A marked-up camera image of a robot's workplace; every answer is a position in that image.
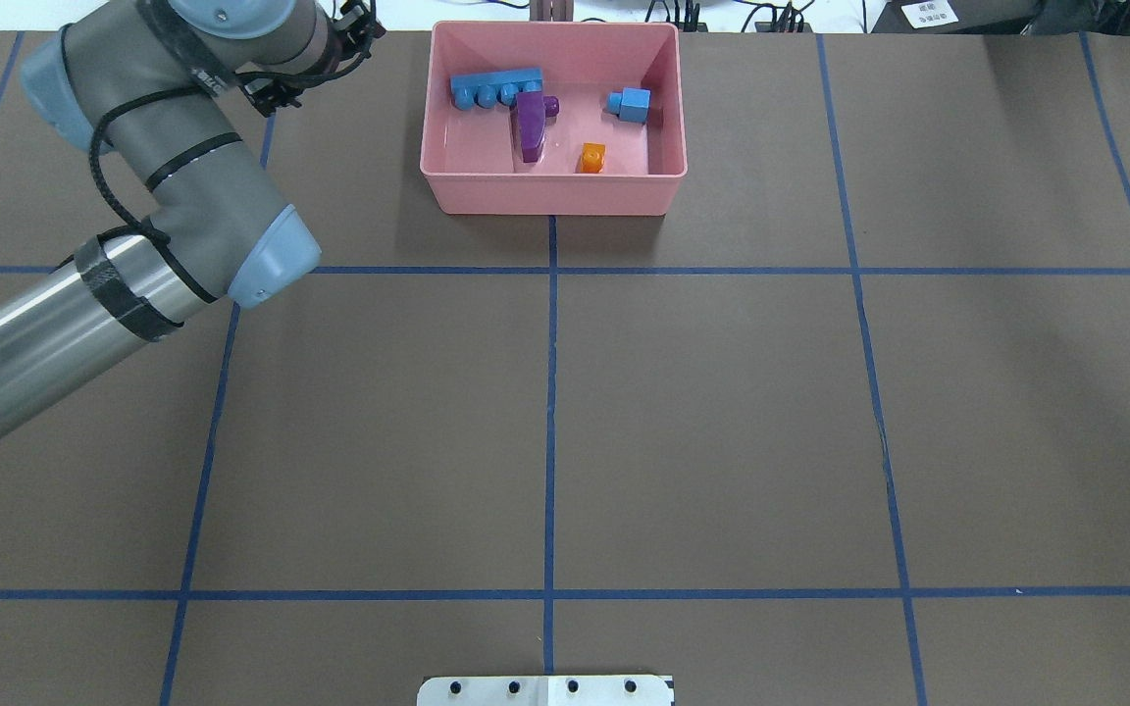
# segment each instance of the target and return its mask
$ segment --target table surface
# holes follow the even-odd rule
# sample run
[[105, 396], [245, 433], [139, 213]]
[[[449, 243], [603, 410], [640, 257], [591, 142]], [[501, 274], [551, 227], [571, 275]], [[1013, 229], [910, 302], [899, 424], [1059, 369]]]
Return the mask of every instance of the table surface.
[[[0, 703], [1130, 703], [1130, 41], [767, 38], [683, 37], [662, 219], [438, 211], [426, 34], [228, 103], [322, 268], [0, 442]], [[0, 300], [114, 224], [41, 40]]]

